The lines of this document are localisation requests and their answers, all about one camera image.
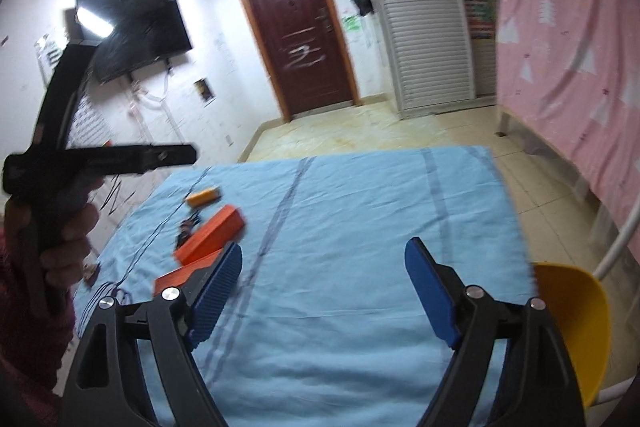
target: wooden door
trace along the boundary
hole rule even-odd
[[[344,40],[328,0],[248,2],[287,119],[354,99]]]

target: poster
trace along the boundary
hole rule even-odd
[[[495,15],[491,0],[464,0],[472,39],[495,39]]]

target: blue bedsheet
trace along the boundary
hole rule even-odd
[[[75,297],[78,328],[120,283],[120,300],[150,299],[172,257],[182,199],[219,185],[247,226],[237,294],[194,352],[230,427],[414,427],[451,352],[438,340],[404,269],[422,238],[438,263],[495,299],[534,294],[517,216],[489,151],[435,148],[220,166],[173,174],[100,257],[92,291]],[[172,416],[141,346],[158,418]],[[494,350],[476,411],[487,415],[504,346]]]

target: hand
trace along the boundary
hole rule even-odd
[[[92,189],[99,188],[101,185],[100,180],[99,184],[96,183]],[[95,228],[99,217],[97,208],[88,204],[62,229],[62,238],[65,242],[40,256],[42,267],[47,271],[46,280],[50,285],[67,290],[82,279],[82,262],[91,252],[91,245],[86,236]],[[9,256],[17,267],[22,265],[19,233],[30,221],[31,211],[28,206],[20,204],[15,198],[7,202],[4,213],[4,235]]]

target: green sticker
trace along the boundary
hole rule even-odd
[[[357,15],[349,15],[348,17],[343,17],[342,26],[344,26],[345,31],[348,32],[357,32],[362,28],[360,26],[360,21],[358,20]]]

